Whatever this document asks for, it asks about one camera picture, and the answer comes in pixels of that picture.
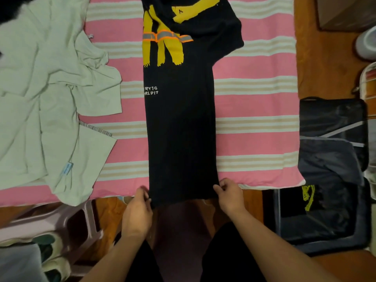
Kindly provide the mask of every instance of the leg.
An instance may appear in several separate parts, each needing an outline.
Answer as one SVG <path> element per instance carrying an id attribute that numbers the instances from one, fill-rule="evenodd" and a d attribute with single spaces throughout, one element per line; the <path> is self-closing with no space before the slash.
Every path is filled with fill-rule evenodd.
<path id="1" fill-rule="evenodd" d="M 215 234 L 202 259 L 201 282 L 266 281 L 233 223 Z"/>
<path id="2" fill-rule="evenodd" d="M 121 234 L 115 238 L 115 244 L 121 238 Z M 125 282 L 135 281 L 153 281 L 163 282 L 162 276 L 159 272 L 157 261 L 155 260 L 153 250 L 147 241 L 144 241 L 138 250 L 136 257 L 130 266 L 129 273 Z"/>

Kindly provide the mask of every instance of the hand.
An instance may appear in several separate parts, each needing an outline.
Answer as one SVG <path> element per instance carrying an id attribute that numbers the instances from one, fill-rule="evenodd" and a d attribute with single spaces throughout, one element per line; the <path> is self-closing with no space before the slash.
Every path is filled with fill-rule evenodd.
<path id="1" fill-rule="evenodd" d="M 243 190 L 238 184 L 225 178 L 219 182 L 219 185 L 214 185 L 213 188 L 218 194 L 219 206 L 230 219 L 233 219 L 238 213 L 246 211 Z"/>
<path id="2" fill-rule="evenodd" d="M 149 194 L 140 187 L 123 214 L 121 237 L 138 237 L 144 240 L 152 227 L 152 218 Z"/>

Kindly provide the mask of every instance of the wooden floor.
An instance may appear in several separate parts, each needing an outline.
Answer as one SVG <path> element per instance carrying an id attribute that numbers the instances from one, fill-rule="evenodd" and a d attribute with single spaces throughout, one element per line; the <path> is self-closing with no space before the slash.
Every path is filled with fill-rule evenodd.
<path id="1" fill-rule="evenodd" d="M 352 98 L 351 90 L 357 85 L 357 76 L 368 64 L 353 53 L 358 34 L 320 32 L 314 0 L 295 0 L 295 23 L 299 97 Z M 245 190 L 244 200 L 248 211 L 262 221 L 261 191 Z M 83 257 L 95 261 L 106 254 L 125 210 L 125 205 L 117 198 L 97 199 L 96 203 L 105 234 Z M 225 219 L 221 213 L 215 213 L 212 206 L 202 201 L 197 201 L 197 205 L 213 235 Z M 23 209 L 0 208 L 0 226 Z M 367 251 L 348 251 L 314 259 L 342 281 L 376 281 L 376 258 Z"/>

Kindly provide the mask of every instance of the pink striped bedsheet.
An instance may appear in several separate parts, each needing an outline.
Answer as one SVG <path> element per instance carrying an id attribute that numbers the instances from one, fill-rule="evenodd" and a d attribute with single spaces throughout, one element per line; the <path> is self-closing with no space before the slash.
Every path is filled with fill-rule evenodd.
<path id="1" fill-rule="evenodd" d="M 213 67 L 219 178 L 250 189 L 302 185 L 293 0 L 229 1 L 245 45 Z M 123 113 L 80 117 L 117 138 L 90 198 L 133 195 L 148 186 L 141 1 L 91 0 L 85 32 L 123 80 Z M 0 191 L 0 206 L 56 201 L 40 181 Z"/>

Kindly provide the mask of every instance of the clothing tag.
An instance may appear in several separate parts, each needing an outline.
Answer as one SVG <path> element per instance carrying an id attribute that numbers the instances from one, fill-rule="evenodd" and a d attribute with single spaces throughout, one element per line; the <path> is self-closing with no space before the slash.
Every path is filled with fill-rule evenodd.
<path id="1" fill-rule="evenodd" d="M 62 175 L 67 175 L 69 171 L 72 169 L 73 163 L 67 162 L 67 164 L 64 166 Z"/>

